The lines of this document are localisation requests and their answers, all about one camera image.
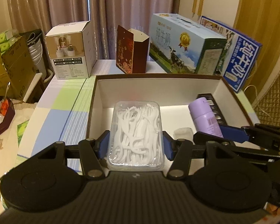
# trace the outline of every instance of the orange object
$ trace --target orange object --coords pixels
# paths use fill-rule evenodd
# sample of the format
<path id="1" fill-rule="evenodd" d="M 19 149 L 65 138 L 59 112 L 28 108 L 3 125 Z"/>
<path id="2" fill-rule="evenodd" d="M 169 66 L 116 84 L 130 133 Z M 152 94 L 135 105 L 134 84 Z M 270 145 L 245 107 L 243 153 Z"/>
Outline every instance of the orange object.
<path id="1" fill-rule="evenodd" d="M 8 99 L 5 99 L 5 100 L 1 103 L 1 106 L 0 106 L 0 114 L 2 114 L 3 116 L 5 116 L 8 107 L 9 107 Z"/>

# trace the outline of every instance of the barcode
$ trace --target barcode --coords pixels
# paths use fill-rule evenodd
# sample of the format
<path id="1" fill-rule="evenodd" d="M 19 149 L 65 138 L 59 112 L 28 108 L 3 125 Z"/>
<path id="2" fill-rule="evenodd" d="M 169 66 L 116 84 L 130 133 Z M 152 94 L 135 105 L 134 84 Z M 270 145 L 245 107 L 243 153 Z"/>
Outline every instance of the barcode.
<path id="1" fill-rule="evenodd" d="M 214 124 L 216 122 L 217 122 L 216 117 L 208 118 L 208 125 L 212 125 L 212 124 Z"/>

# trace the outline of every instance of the cabinet door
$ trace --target cabinet door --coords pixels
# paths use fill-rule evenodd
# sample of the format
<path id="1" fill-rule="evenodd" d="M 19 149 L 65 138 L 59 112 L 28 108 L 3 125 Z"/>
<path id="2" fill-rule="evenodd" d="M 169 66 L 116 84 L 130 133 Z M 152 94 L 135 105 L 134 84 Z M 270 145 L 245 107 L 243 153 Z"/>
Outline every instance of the cabinet door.
<path id="1" fill-rule="evenodd" d="M 197 0 L 195 13 L 192 13 L 193 1 L 194 0 L 180 0 L 179 14 L 200 22 L 200 16 L 197 14 L 200 0 Z M 204 0 L 202 15 L 233 26 L 238 5 L 239 0 Z"/>

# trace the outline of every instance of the clear plastic container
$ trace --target clear plastic container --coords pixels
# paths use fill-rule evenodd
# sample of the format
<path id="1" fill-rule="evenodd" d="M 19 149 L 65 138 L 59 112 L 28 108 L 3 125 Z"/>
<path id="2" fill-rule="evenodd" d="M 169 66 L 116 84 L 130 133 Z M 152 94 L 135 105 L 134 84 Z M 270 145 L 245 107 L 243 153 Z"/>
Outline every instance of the clear plastic container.
<path id="1" fill-rule="evenodd" d="M 107 154 L 110 170 L 160 171 L 164 144 L 156 102 L 119 101 L 113 111 Z"/>

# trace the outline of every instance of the shiny satin curtain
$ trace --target shiny satin curtain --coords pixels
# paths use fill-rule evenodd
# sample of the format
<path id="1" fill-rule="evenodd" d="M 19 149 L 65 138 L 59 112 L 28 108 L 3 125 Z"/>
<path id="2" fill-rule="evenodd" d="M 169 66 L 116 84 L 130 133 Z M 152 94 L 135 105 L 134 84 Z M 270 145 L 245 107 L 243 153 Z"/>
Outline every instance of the shiny satin curtain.
<path id="1" fill-rule="evenodd" d="M 89 20 L 88 0 L 7 0 L 12 27 L 19 32 Z"/>
<path id="2" fill-rule="evenodd" d="M 151 15 L 172 12 L 173 0 L 90 0 L 90 3 L 91 20 L 101 31 L 102 54 L 109 52 L 109 58 L 115 59 L 117 26 L 148 34 Z"/>

